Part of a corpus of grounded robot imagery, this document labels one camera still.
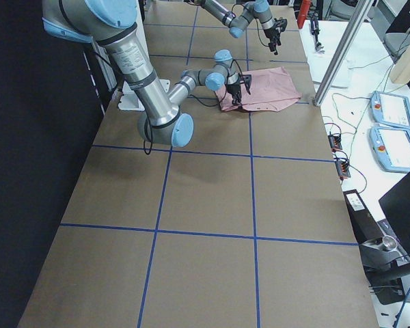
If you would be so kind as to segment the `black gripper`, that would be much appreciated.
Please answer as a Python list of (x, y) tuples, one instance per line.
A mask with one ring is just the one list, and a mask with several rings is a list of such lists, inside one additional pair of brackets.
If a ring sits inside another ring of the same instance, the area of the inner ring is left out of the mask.
[(262, 23), (264, 34), (269, 39), (269, 50), (270, 52), (274, 51), (274, 55), (278, 55), (278, 49), (281, 45), (280, 35), (281, 32), (286, 30), (287, 24), (288, 21), (286, 18), (271, 18), (267, 22)]
[(232, 105), (241, 104), (242, 101), (242, 92), (241, 86), (245, 86), (245, 90), (248, 94), (251, 94), (251, 75), (250, 74), (241, 74), (235, 73), (225, 84), (226, 92), (232, 95)]

